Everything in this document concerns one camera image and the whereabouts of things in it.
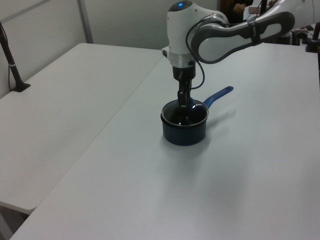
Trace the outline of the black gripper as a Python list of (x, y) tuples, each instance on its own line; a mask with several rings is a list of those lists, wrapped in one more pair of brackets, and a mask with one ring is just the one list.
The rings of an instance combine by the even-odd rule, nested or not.
[(179, 81), (177, 100), (181, 107), (186, 107), (190, 103), (192, 89), (192, 79), (196, 76), (195, 65), (179, 68), (172, 66), (173, 78)]

